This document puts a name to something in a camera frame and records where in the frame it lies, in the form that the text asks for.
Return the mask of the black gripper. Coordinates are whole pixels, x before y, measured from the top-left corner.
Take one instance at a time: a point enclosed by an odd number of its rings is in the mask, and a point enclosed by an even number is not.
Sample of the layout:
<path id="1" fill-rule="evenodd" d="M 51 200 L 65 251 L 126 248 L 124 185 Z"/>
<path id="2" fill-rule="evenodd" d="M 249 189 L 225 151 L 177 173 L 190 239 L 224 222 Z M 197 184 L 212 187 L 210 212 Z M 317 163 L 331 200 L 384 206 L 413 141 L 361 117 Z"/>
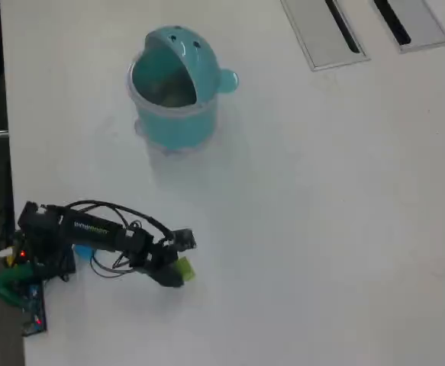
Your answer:
<path id="1" fill-rule="evenodd" d="M 178 268 L 160 263 L 173 263 L 179 259 L 176 247 L 154 243 L 154 236 L 146 230 L 127 230 L 124 254 L 131 271 L 151 273 L 151 278 L 162 287 L 180 288 L 184 285 L 182 273 Z"/>

